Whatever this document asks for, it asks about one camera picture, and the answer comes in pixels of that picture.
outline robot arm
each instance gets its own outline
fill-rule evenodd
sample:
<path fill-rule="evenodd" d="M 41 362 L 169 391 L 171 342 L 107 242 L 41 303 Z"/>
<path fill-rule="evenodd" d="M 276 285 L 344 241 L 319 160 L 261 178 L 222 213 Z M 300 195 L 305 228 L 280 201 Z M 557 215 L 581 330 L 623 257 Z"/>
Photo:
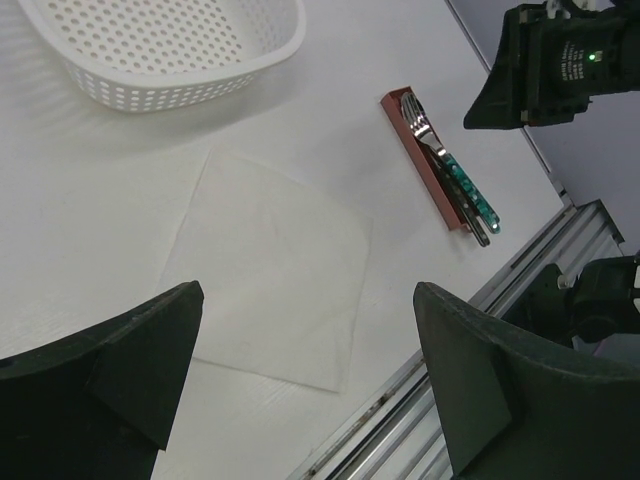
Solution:
<path fill-rule="evenodd" d="M 596 260 L 573 287 L 561 288 L 557 265 L 547 265 L 502 317 L 508 323 L 573 348 L 614 333 L 640 334 L 640 258 Z"/>
<path fill-rule="evenodd" d="M 640 0 L 602 12 L 593 0 L 520 5 L 504 17 L 487 83 L 467 129 L 513 129 L 573 121 L 590 97 L 640 90 Z"/>

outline utensil handle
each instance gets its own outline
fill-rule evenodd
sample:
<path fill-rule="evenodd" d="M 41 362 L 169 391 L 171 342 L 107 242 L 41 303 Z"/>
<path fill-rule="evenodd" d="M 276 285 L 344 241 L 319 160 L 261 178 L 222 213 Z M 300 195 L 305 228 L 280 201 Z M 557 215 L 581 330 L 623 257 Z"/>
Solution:
<path fill-rule="evenodd" d="M 438 164 L 438 162 L 434 163 L 436 167 L 435 171 L 440 177 L 440 185 L 442 185 L 442 188 L 444 189 L 449 199 L 452 201 L 454 207 L 457 207 L 460 210 L 460 213 L 462 213 L 462 217 L 467 222 L 467 225 L 469 225 L 471 233 L 473 233 L 474 237 L 476 237 L 476 240 L 478 241 L 480 246 L 488 247 L 489 245 L 491 245 L 489 236 L 482 229 L 482 225 L 480 225 L 480 222 L 478 222 L 476 214 L 471 208 L 471 205 L 469 205 L 469 200 L 467 199 L 466 195 L 458 186 L 458 182 L 456 182 L 456 180 L 442 167 L 442 165 Z"/>
<path fill-rule="evenodd" d="M 469 197 L 469 200 L 473 203 L 478 210 L 480 218 L 487 225 L 487 228 L 491 233 L 500 233 L 500 217 L 495 212 L 489 202 L 480 193 L 480 190 L 475 186 L 469 175 L 466 174 L 464 169 L 460 166 L 458 161 L 450 153 L 446 153 L 442 157 L 443 163 L 447 166 L 447 170 L 460 184 L 464 192 Z"/>

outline white table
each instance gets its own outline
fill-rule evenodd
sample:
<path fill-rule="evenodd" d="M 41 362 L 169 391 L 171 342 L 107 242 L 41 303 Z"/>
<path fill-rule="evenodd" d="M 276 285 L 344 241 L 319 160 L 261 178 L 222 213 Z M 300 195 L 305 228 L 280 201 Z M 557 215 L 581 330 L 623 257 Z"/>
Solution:
<path fill-rule="evenodd" d="M 486 75 L 443 0 L 307 3 L 305 44 L 268 77 L 144 116 L 85 98 L 0 5 L 0 358 L 150 298 L 212 148 L 375 221 L 348 391 L 193 362 L 155 480 L 286 477 L 419 348 L 418 281 L 469 298 L 562 208 L 519 132 L 463 130 Z M 408 84 L 503 219 L 488 249 L 446 230 L 378 105 Z"/>

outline red box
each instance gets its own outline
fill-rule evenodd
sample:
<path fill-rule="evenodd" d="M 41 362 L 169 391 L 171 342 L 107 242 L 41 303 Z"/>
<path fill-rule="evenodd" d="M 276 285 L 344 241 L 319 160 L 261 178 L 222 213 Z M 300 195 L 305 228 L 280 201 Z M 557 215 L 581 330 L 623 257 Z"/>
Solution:
<path fill-rule="evenodd" d="M 433 153 L 426 145 L 420 143 L 413 133 L 409 129 L 409 125 L 402 116 L 402 109 L 400 107 L 400 99 L 406 92 L 412 92 L 411 87 L 401 88 L 389 92 L 380 101 L 382 108 L 387 113 L 389 120 L 393 128 L 395 128 L 404 148 L 407 150 L 409 157 L 413 161 L 413 164 L 418 170 L 422 181 L 426 185 L 431 197 L 433 197 L 436 206 L 440 210 L 442 218 L 444 218 L 449 230 L 457 230 L 462 227 L 467 227 L 466 222 L 463 220 L 462 215 L 453 206 L 451 200 L 442 189 L 438 177 L 433 171 Z"/>

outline green handle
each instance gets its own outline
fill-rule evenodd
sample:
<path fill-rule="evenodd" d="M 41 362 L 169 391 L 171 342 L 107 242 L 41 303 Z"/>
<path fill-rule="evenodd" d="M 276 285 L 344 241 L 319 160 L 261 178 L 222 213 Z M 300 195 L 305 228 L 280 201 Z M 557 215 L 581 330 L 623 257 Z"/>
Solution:
<path fill-rule="evenodd" d="M 475 184 L 471 181 L 453 155 L 446 153 L 441 158 L 451 175 L 458 181 L 464 192 L 471 200 L 471 203 L 473 203 L 476 210 L 478 210 L 480 218 L 482 218 L 484 223 L 487 225 L 489 231 L 491 233 L 500 233 L 500 217 L 498 217 L 495 210 L 491 208 L 489 202 L 485 200 L 480 193 L 480 190 L 476 188 Z"/>

